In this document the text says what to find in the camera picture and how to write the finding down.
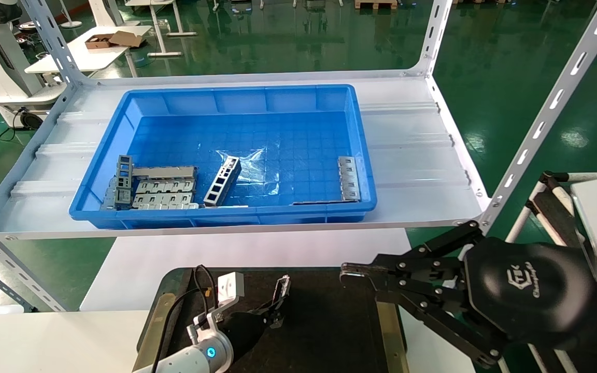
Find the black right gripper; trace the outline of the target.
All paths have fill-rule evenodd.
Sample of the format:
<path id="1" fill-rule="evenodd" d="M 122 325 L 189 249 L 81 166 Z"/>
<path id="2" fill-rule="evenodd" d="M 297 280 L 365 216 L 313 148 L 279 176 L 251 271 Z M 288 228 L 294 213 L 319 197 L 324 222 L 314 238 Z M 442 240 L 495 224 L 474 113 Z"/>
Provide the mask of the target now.
<path id="1" fill-rule="evenodd" d="M 479 332 L 445 311 L 448 292 L 429 283 L 463 276 Z M 401 306 L 484 368 L 515 344 L 597 358 L 597 281 L 579 248 L 484 237 L 471 220 L 405 253 L 342 264 L 340 282 L 371 286 L 377 300 Z"/>

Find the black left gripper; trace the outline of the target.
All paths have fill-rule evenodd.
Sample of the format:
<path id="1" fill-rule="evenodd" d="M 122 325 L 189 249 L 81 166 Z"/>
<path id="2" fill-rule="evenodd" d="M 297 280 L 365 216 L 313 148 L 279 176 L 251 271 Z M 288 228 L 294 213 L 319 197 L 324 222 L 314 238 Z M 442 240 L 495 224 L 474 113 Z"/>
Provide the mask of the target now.
<path id="1" fill-rule="evenodd" d="M 253 349 L 268 328 L 280 328 L 285 313 L 280 298 L 274 297 L 257 310 L 232 312 L 223 320 L 223 333 L 232 345 L 234 359 L 242 358 Z"/>

